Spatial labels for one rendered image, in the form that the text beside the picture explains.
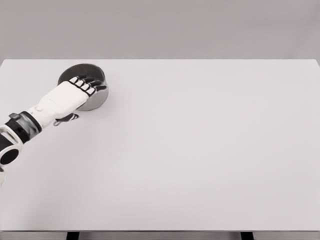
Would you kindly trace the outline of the dark grey metal pot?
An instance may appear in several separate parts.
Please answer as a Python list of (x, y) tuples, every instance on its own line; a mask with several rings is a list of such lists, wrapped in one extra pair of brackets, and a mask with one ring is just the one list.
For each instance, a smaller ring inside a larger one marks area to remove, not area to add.
[(86, 103), (77, 108), (77, 111), (91, 111), (99, 108), (108, 98), (109, 95), (109, 87), (106, 81), (104, 71), (97, 65), (91, 63), (80, 63), (73, 65), (67, 68), (58, 79), (57, 84), (64, 81), (68, 81), (69, 79), (76, 77), (78, 75), (86, 75), (87, 77), (95, 78), (102, 82), (102, 86), (105, 86), (105, 89), (100, 90), (91, 96)]

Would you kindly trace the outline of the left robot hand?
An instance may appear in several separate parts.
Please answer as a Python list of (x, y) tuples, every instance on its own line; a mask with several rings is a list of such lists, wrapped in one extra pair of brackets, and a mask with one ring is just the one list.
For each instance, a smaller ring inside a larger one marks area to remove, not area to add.
[(92, 82), (85, 82), (84, 79), (73, 77), (68, 81), (61, 82), (47, 93), (38, 104), (53, 109), (56, 112), (54, 120), (62, 119), (85, 104), (94, 93), (106, 88), (101, 81), (98, 83), (98, 85), (94, 85)]

